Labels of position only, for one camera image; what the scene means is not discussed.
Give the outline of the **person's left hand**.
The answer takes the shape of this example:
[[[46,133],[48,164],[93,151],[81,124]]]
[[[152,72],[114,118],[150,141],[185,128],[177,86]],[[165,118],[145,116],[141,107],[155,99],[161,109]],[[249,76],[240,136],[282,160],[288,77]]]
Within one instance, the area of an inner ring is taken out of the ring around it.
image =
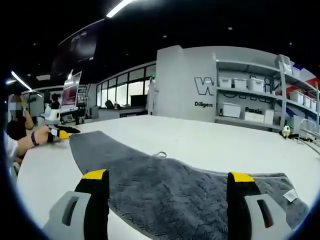
[[[53,136],[51,128],[47,125],[41,126],[34,132],[34,139],[38,145],[53,144],[61,141],[60,138]]]

